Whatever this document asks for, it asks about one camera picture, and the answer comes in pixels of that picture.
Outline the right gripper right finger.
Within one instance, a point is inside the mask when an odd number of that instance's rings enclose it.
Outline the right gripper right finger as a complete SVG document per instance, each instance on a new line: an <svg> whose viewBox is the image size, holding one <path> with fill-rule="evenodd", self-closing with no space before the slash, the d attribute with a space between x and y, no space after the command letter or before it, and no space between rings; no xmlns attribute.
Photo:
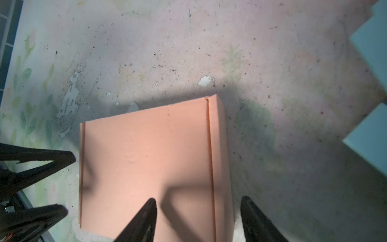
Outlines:
<svg viewBox="0 0 387 242"><path fill-rule="evenodd" d="M250 197L242 197L240 213L246 242L288 242Z"/></svg>

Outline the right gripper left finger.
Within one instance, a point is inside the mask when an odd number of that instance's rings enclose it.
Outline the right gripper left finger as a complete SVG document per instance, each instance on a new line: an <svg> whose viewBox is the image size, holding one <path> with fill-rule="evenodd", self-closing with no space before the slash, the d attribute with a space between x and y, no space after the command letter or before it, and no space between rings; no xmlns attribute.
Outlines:
<svg viewBox="0 0 387 242"><path fill-rule="evenodd" d="M114 242L154 242L157 221L157 203L148 199Z"/></svg>

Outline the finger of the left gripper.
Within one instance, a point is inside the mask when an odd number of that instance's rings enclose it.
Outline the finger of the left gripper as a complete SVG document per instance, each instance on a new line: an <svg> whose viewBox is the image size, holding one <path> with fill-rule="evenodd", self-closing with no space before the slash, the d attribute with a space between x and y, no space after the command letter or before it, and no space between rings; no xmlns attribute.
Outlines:
<svg viewBox="0 0 387 242"><path fill-rule="evenodd" d="M66 207L54 204L1 214L2 242L36 242L68 215Z"/></svg>
<svg viewBox="0 0 387 242"><path fill-rule="evenodd" d="M2 143L1 161L19 161L20 163L30 161L50 162L23 172L2 169L1 199L4 199L75 163L76 158L70 151L26 148Z"/></svg>

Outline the orange paper box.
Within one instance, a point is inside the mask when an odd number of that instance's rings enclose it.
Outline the orange paper box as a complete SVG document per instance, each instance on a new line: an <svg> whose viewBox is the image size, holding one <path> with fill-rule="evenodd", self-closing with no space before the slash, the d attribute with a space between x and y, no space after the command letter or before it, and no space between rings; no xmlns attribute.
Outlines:
<svg viewBox="0 0 387 242"><path fill-rule="evenodd" d="M157 242L230 242L226 115L218 95L80 124L80 227L116 238L154 198Z"/></svg>

